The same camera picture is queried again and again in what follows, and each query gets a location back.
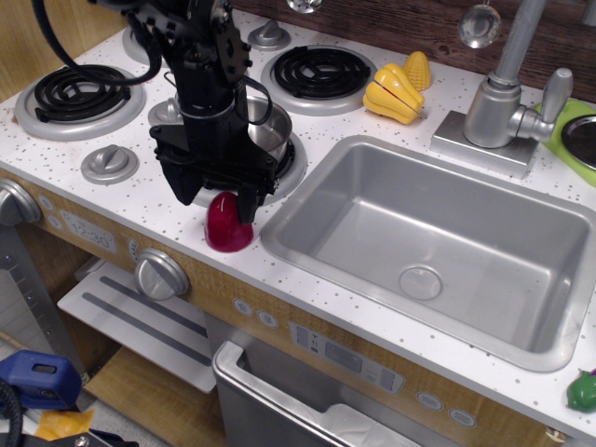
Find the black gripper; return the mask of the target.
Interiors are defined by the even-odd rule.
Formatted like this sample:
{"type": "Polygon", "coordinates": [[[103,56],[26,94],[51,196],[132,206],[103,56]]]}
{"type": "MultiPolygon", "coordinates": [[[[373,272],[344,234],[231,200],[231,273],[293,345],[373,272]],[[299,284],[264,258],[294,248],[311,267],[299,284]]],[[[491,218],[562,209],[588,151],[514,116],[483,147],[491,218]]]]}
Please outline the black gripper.
{"type": "Polygon", "coordinates": [[[253,223],[278,187],[278,162],[251,140],[248,126],[248,113],[241,111],[150,128],[156,158],[181,203],[190,205],[203,187],[226,183],[237,189],[239,222],[253,223]]]}

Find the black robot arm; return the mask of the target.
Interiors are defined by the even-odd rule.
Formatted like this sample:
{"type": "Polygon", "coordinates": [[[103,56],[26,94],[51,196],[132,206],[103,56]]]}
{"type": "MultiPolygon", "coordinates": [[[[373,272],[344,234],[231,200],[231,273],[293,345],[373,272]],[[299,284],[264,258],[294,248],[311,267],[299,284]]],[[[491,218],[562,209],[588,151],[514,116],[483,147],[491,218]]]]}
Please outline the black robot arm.
{"type": "Polygon", "coordinates": [[[227,1],[103,1],[129,20],[137,41],[165,61],[177,90],[180,125],[150,129],[156,158],[177,199],[190,204],[201,188],[228,185],[237,193],[241,223],[277,188],[277,161],[252,141],[243,42],[227,1]]]}

